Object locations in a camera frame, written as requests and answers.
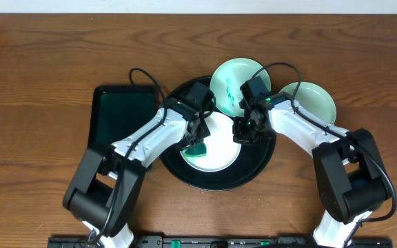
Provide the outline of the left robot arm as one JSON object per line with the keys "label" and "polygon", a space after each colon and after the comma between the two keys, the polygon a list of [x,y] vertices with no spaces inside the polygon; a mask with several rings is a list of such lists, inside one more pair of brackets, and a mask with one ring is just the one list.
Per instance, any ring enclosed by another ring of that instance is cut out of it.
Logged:
{"label": "left robot arm", "polygon": [[191,147],[210,132],[215,99],[168,98],[154,117],[108,146],[88,145],[63,197],[63,206],[90,228],[92,247],[129,247],[128,221],[148,167],[173,145]]}

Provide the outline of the mint plate top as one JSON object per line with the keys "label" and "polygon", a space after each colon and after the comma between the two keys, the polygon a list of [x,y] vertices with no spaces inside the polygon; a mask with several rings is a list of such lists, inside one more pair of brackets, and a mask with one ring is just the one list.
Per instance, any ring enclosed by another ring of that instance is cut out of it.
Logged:
{"label": "mint plate top", "polygon": [[239,103],[243,100],[242,84],[263,66],[255,60],[235,58],[224,62],[213,73],[210,89],[216,98],[218,110],[230,117],[243,117],[244,109]]}

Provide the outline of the mint plate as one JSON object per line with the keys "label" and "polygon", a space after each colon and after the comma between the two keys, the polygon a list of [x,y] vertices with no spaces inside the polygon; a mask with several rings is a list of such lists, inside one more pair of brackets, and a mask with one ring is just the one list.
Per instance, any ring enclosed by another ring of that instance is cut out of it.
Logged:
{"label": "mint plate", "polygon": [[330,94],[317,84],[302,82],[296,100],[308,112],[331,125],[336,120],[336,106]]}
{"label": "mint plate", "polygon": [[230,117],[243,117],[244,109],[239,103],[243,100],[242,84],[263,66],[255,60],[235,58],[224,62],[213,73],[210,89],[216,98],[218,110]]}

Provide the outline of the white plate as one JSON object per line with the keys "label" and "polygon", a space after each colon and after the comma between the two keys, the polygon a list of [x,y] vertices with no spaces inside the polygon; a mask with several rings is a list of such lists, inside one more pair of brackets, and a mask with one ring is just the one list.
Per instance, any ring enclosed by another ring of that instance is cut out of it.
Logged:
{"label": "white plate", "polygon": [[181,156],[186,163],[202,172],[218,172],[229,167],[238,157],[241,144],[233,141],[233,120],[220,113],[213,112],[205,119],[210,135],[202,142],[206,144],[207,154],[203,157],[191,158]]}

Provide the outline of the green scrub sponge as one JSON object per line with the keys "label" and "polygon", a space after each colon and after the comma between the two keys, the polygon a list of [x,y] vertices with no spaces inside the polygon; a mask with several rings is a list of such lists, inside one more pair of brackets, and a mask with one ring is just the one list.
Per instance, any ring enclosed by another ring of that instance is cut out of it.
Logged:
{"label": "green scrub sponge", "polygon": [[189,147],[183,151],[183,155],[191,158],[203,157],[207,154],[206,144],[204,142],[197,143],[193,147]]}

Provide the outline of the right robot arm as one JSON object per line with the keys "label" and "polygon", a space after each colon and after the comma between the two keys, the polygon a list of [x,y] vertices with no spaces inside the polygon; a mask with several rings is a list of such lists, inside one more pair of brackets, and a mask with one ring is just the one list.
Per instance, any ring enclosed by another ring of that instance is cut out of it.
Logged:
{"label": "right robot arm", "polygon": [[374,137],[330,125],[307,111],[289,94],[244,96],[243,115],[233,128],[237,143],[259,143],[282,134],[313,159],[323,218],[313,233],[317,245],[347,247],[371,213],[396,192]]}

